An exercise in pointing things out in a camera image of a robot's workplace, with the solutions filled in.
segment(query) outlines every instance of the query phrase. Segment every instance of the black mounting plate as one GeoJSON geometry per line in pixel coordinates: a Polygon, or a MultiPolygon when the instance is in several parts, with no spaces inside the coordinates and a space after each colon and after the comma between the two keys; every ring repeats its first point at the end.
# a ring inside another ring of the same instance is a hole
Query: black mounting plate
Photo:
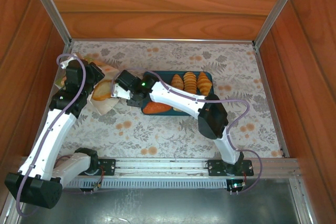
{"type": "Polygon", "coordinates": [[[227,167],[232,166],[231,164],[225,163],[221,159],[210,159],[207,162],[207,169],[210,177],[218,176],[243,176],[244,172],[246,176],[253,176],[253,166],[251,160],[242,160],[239,165],[239,169],[236,169],[234,172],[227,171],[227,167]]]}
{"type": "MultiPolygon", "coordinates": [[[[104,176],[113,176],[114,171],[116,170],[116,160],[110,159],[110,158],[99,158],[98,159],[98,167],[102,167],[104,170],[104,176]]],[[[98,168],[94,173],[86,173],[82,172],[79,174],[80,176],[100,176],[101,175],[101,169],[98,168]]]]}

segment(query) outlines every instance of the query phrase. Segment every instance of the floral tablecloth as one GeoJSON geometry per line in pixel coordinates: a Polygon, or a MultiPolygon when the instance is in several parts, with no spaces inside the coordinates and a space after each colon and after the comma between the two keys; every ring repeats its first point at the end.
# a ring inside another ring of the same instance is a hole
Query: floral tablecloth
{"type": "MultiPolygon", "coordinates": [[[[252,149],[261,157],[281,157],[252,45],[77,41],[72,52],[90,54],[118,69],[211,73],[220,98],[244,99],[251,105],[248,115],[230,132],[235,146],[252,149]]],[[[224,107],[230,122],[245,110],[239,103],[224,107]]],[[[84,108],[60,154],[79,147],[93,148],[99,156],[108,157],[220,158],[213,141],[198,132],[191,116],[143,115],[125,101],[103,116],[84,108]]]]}

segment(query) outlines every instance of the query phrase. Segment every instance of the teal tray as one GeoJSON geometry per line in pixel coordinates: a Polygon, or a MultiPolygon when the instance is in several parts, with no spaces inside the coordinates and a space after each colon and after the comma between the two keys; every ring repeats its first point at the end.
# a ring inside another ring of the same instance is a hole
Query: teal tray
{"type": "MultiPolygon", "coordinates": [[[[196,75],[196,78],[198,78],[198,75],[202,71],[154,71],[154,72],[157,73],[165,83],[170,85],[170,83],[173,80],[173,76],[175,74],[178,74],[183,79],[183,76],[184,76],[185,73],[192,72],[196,75]]],[[[148,74],[152,75],[151,73],[146,72],[144,74],[144,76],[146,76],[148,74]]],[[[208,73],[208,72],[205,72],[205,74],[209,78],[209,80],[212,82],[211,74],[208,73]]],[[[214,93],[214,87],[213,86],[211,87],[210,93],[212,93],[212,94],[214,93]]],[[[142,113],[143,113],[143,109],[146,107],[147,103],[149,103],[149,102],[150,102],[150,99],[147,99],[147,100],[143,101],[142,107],[141,107],[142,113]]],[[[161,112],[161,113],[156,113],[156,114],[145,114],[145,115],[189,115],[189,114],[187,114],[185,112],[175,111],[175,110],[173,110],[173,108],[171,108],[170,110],[168,110],[166,112],[161,112]]]]}

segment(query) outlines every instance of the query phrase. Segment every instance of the purple cable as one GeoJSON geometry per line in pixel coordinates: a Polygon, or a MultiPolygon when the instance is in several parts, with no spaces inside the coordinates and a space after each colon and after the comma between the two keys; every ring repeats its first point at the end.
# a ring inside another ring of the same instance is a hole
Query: purple cable
{"type": "MultiPolygon", "coordinates": [[[[167,86],[167,84],[166,84],[166,83],[161,79],[161,77],[160,77],[157,73],[155,73],[154,71],[150,71],[150,70],[147,70],[147,69],[144,69],[144,68],[127,68],[127,69],[125,69],[125,70],[142,70],[142,71],[147,71],[148,73],[151,73],[151,74],[155,75],[155,76],[159,79],[159,81],[161,82],[162,86],[163,86],[164,88],[166,88],[169,92],[172,92],[173,94],[179,95],[179,96],[181,96],[181,97],[187,98],[187,99],[192,100],[192,101],[195,101],[195,102],[207,102],[207,103],[241,102],[241,103],[245,104],[245,105],[246,105],[246,110],[244,111],[243,114],[241,114],[239,117],[237,117],[237,118],[236,118],[236,119],[235,119],[235,120],[234,120],[234,121],[227,127],[227,131],[226,131],[226,133],[227,133],[227,140],[228,140],[228,142],[229,142],[229,145],[231,146],[231,148],[232,148],[233,150],[238,151],[238,152],[251,152],[251,153],[253,153],[254,155],[257,156],[257,158],[258,158],[258,160],[259,160],[259,163],[260,163],[260,172],[259,172],[259,174],[258,174],[258,177],[257,177],[256,181],[254,181],[254,183],[253,183],[251,186],[249,186],[248,188],[246,188],[246,189],[240,191],[240,193],[244,193],[244,192],[246,192],[246,191],[249,191],[249,190],[251,190],[253,187],[256,186],[256,184],[257,184],[257,183],[259,182],[259,180],[260,180],[260,177],[261,177],[261,174],[262,174],[262,171],[263,171],[263,163],[262,163],[262,161],[261,161],[260,156],[258,155],[258,153],[256,153],[255,151],[252,151],[252,150],[248,150],[248,149],[242,149],[242,150],[239,150],[239,149],[237,149],[237,148],[233,145],[233,143],[232,143],[232,141],[231,141],[231,138],[230,138],[230,136],[229,136],[229,132],[230,132],[230,129],[232,128],[232,126],[233,126],[234,124],[236,124],[236,123],[237,123],[240,119],[242,119],[244,116],[246,116],[246,114],[247,114],[248,111],[250,110],[250,104],[249,104],[247,101],[245,101],[245,100],[240,100],[240,99],[205,100],[205,99],[197,99],[197,98],[194,98],[194,97],[189,97],[188,95],[181,94],[181,93],[179,93],[179,92],[177,92],[177,91],[175,91],[175,90],[171,90],[171,89],[169,89],[169,87],[167,86]]],[[[111,94],[114,93],[114,81],[115,81],[116,78],[121,74],[122,71],[123,71],[123,70],[119,71],[119,72],[118,72],[117,74],[115,74],[115,76],[112,78],[111,94]]]]}
{"type": "Polygon", "coordinates": [[[36,161],[38,159],[38,155],[40,154],[41,150],[42,150],[42,147],[43,147],[43,144],[49,134],[49,132],[51,131],[51,129],[53,128],[53,126],[55,125],[55,123],[57,122],[57,120],[67,111],[68,108],[70,108],[70,106],[73,105],[73,103],[77,100],[77,98],[80,96],[83,88],[84,88],[84,85],[85,85],[85,79],[86,79],[86,71],[85,71],[85,66],[83,64],[83,62],[75,55],[72,55],[72,54],[61,54],[57,57],[56,59],[56,62],[58,65],[60,65],[60,58],[61,57],[64,57],[64,56],[67,56],[67,57],[74,57],[76,60],[78,60],[78,62],[80,63],[80,66],[82,67],[82,70],[83,70],[83,80],[82,80],[82,83],[80,85],[80,88],[77,92],[77,94],[75,95],[75,97],[72,99],[71,102],[69,102],[69,104],[55,117],[55,119],[52,121],[52,123],[50,124],[50,126],[48,127],[47,131],[45,132],[45,134],[43,135],[42,137],[42,140],[40,142],[40,145],[38,146],[38,149],[37,149],[37,152],[36,152],[36,155],[34,156],[33,158],[33,161],[31,162],[30,166],[29,166],[29,169],[28,171],[26,172],[25,176],[23,177],[22,179],[22,182],[19,186],[19,190],[17,191],[17,196],[16,196],[16,210],[18,212],[18,214],[22,217],[28,217],[32,214],[34,214],[38,208],[36,208],[33,212],[31,212],[30,214],[24,214],[20,208],[20,198],[21,198],[21,194],[22,194],[22,190],[23,190],[23,186],[25,185],[26,183],[26,180],[30,174],[30,172],[32,171],[33,167],[35,166],[36,164],[36,161]]]}

